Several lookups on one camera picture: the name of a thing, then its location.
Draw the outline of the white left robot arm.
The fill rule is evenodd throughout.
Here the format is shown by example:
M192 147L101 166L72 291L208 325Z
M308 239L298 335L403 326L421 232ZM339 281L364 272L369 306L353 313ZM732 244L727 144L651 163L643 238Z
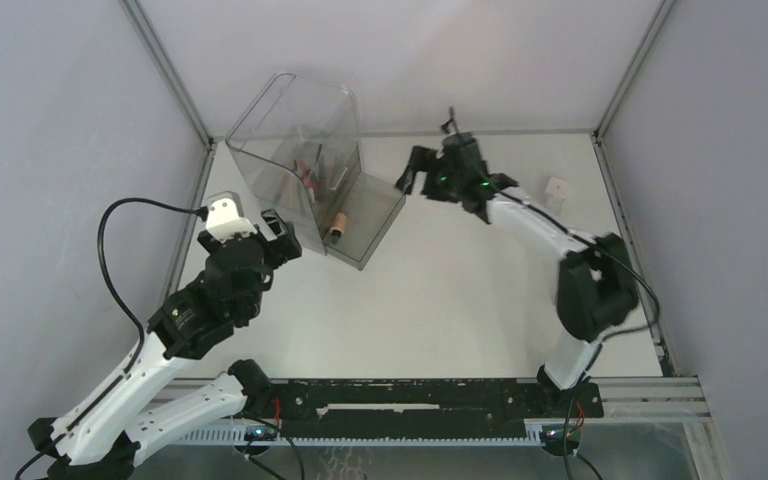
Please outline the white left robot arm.
M126 479L135 468L193 429L222 417L265 414L272 383L256 361L238 360L206 385L161 407L150 402L177 375L202 360L261 311L278 268L302 255L295 227L265 210L264 230L242 215L198 236L204 268L169 295L142 337L88 398L60 417L28 428L49 479Z

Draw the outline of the BB cream tube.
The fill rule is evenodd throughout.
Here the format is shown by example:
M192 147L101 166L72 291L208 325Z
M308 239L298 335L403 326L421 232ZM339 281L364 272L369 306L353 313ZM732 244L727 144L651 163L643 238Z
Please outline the BB cream tube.
M331 245L336 245L344 236L348 225L348 216L344 212L338 212L328 229L328 240Z

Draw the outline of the clear acrylic makeup organizer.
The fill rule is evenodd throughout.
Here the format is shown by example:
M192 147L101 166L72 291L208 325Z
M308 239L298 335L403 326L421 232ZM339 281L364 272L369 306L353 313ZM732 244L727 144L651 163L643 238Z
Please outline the clear acrylic makeup organizer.
M358 109L348 88L281 72L273 75L225 137L250 194L295 225L300 244L362 270L400 213L404 195L369 174L363 161ZM324 145L331 191L312 202L293 170L314 165ZM348 216L342 239L328 229L338 212Z

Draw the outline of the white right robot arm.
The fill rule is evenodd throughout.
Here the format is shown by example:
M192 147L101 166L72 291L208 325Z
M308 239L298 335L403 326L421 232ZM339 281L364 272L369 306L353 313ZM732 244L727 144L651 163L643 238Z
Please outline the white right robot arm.
M637 279L623 239L578 230L528 198L519 183L492 173L469 132L445 136L439 148L414 146L395 182L410 194L417 175L428 200L454 203L482 222L542 249L554 265L554 305L563 332L539 369L538 402L552 416L578 400L576 386L640 303Z

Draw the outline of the red lip pencil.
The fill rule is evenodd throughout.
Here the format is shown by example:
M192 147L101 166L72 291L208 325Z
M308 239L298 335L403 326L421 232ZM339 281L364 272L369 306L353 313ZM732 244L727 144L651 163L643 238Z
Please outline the red lip pencil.
M302 189L304 193L309 197L312 202L317 202L317 194L319 192L319 182L315 172L312 168L303 160L293 161L293 170L302 183Z

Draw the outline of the clear liquid bottle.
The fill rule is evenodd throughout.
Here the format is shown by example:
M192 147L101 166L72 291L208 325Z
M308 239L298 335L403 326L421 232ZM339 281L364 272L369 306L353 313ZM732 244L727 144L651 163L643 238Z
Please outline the clear liquid bottle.
M550 177L547 181L544 195L546 208L555 215L562 214L563 207L570 193L570 184L568 181Z

